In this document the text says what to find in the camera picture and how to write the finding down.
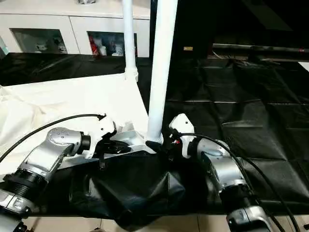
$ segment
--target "white vertical pipe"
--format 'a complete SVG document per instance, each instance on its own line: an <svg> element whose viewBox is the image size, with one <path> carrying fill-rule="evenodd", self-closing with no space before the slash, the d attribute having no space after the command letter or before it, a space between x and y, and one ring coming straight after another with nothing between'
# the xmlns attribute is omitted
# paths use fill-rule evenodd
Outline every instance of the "white vertical pipe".
<svg viewBox="0 0 309 232"><path fill-rule="evenodd" d="M125 32L126 73L136 74L132 0L122 0Z"/></svg>
<svg viewBox="0 0 309 232"><path fill-rule="evenodd" d="M178 0L158 0L147 140L163 143L161 133Z"/></svg>

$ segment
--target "black fabric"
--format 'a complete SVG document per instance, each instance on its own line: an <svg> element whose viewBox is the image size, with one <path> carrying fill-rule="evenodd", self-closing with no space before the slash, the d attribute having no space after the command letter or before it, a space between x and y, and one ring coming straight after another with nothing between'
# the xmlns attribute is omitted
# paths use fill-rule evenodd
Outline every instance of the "black fabric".
<svg viewBox="0 0 309 232"><path fill-rule="evenodd" d="M124 70L123 58L9 54L0 84L74 78ZM151 62L137 60L148 109ZM186 59L172 62L163 134L186 113L196 132L221 139L250 157L295 214L309 213L309 74L298 63ZM222 214L212 183L194 160L146 152L59 170L38 201L37 215L112 218L128 230L162 215ZM255 193L276 215L286 214L259 174L245 163Z"/></svg>

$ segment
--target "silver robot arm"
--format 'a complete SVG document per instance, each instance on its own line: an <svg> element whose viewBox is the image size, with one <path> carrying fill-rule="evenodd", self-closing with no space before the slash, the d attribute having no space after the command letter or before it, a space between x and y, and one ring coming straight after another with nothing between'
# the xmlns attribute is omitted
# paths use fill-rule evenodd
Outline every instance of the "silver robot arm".
<svg viewBox="0 0 309 232"><path fill-rule="evenodd" d="M169 127L180 133L194 133L194 127L185 114L175 117ZM183 156L197 158L216 186L230 230L271 232L266 213L229 152L208 139L195 136L182 136L180 139Z"/></svg>
<svg viewBox="0 0 309 232"><path fill-rule="evenodd" d="M25 232L21 218L27 218L34 201L45 190L63 158L89 150L91 138L67 128L50 130L46 139L34 148L0 189L0 232Z"/></svg>

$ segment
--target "black tarp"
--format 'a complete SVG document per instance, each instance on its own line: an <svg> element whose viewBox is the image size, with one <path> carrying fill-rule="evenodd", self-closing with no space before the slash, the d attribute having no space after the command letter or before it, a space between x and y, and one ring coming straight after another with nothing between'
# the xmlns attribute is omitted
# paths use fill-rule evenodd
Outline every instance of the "black tarp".
<svg viewBox="0 0 309 232"><path fill-rule="evenodd" d="M139 88L148 109L151 62L140 58ZM9 54L0 84L119 73L123 58ZM270 178L295 214L309 213L309 74L298 63L187 59L171 64L163 133L179 113L196 132L227 142ZM285 214L245 163L264 207ZM146 152L59 170L38 202L39 215L112 218L134 230L162 215L222 214L214 188L194 160Z"/></svg>

